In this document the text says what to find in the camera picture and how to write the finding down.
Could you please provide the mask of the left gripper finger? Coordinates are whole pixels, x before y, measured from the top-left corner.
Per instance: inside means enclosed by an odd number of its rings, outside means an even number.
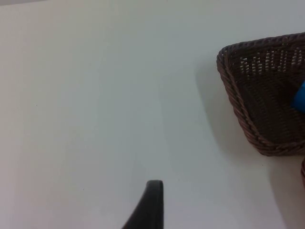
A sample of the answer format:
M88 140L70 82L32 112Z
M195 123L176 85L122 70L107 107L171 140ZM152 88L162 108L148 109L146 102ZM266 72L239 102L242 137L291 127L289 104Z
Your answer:
M123 229L163 229L164 189L161 180L149 180Z

